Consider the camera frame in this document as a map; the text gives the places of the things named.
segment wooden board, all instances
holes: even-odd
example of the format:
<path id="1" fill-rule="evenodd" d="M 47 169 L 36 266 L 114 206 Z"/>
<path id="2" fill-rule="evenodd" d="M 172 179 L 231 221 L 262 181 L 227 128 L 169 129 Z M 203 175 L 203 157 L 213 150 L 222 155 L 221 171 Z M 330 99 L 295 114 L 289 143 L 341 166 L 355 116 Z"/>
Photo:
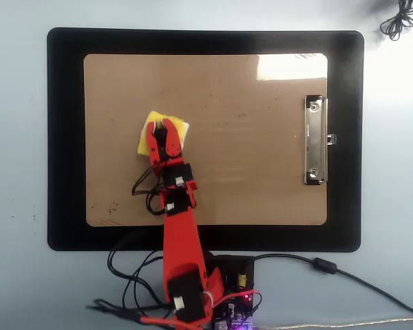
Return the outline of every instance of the wooden board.
<path id="1" fill-rule="evenodd" d="M 327 60 L 276 57 L 88 55 L 88 224 L 163 223 L 147 212 L 144 196 L 131 195 L 149 166 L 136 150 L 150 111 L 190 124 L 183 155 L 199 186 L 199 224 L 323 224 L 326 185 L 304 184 L 304 98 L 326 95 Z"/>

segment black tray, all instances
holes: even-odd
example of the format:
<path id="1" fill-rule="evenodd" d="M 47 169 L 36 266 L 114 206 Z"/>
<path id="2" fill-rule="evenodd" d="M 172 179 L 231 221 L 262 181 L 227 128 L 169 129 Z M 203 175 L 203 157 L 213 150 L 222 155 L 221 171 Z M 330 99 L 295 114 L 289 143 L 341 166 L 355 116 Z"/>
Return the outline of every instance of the black tray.
<path id="1" fill-rule="evenodd" d="M 55 28 L 47 36 L 47 242 L 54 250 L 162 249 L 162 226 L 87 224 L 83 60 L 88 54 L 323 53 L 328 58 L 328 219 L 311 225 L 203 225 L 204 250 L 355 251 L 361 240 L 364 40 L 354 31 L 210 32 Z"/>

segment light blue table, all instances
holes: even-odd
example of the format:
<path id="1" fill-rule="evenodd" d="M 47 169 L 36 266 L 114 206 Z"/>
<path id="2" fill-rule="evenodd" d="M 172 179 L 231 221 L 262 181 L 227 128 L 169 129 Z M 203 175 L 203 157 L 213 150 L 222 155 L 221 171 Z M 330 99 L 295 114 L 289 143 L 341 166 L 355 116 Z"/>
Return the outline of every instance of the light blue table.
<path id="1" fill-rule="evenodd" d="M 342 2 L 0 1 L 0 330 L 137 327 L 84 309 L 93 298 L 120 302 L 124 282 L 107 270 L 107 253 L 54 252 L 46 243 L 46 34 L 56 26 L 360 31 L 366 40 L 362 245 L 352 254 L 320 256 L 413 306 L 413 29 L 395 43 L 376 32 L 396 6 L 371 10 L 396 0 Z M 116 266 L 133 270 L 144 256 L 120 253 Z M 145 271 L 157 288 L 160 267 Z M 257 263 L 256 288 L 264 294 L 259 325 L 409 315 L 346 278 L 294 261 Z"/>

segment silver clipboard clip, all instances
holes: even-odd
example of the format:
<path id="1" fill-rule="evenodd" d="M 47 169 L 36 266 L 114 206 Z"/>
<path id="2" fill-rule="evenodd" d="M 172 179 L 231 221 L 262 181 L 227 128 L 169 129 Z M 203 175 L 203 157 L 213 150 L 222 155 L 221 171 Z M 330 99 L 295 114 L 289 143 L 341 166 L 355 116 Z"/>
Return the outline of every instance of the silver clipboard clip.
<path id="1" fill-rule="evenodd" d="M 305 99 L 304 183 L 322 184 L 328 180 L 328 146 L 337 143 L 328 134 L 328 100 L 321 95 Z"/>

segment robotic arm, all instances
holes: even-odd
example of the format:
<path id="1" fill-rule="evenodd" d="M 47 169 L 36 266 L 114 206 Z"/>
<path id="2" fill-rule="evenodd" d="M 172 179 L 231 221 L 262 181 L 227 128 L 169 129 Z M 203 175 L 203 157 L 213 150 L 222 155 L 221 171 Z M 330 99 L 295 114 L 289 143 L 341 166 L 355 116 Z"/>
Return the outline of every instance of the robotic arm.
<path id="1" fill-rule="evenodd" d="M 176 308 L 175 320 L 200 326 L 210 322 L 213 303 L 221 299 L 224 287 L 220 271 L 207 276 L 193 208 L 193 191 L 198 187 L 190 164 L 182 158 L 178 130 L 169 119 L 147 125 L 150 162 L 162 177 L 161 206 L 164 223 L 164 290 Z"/>

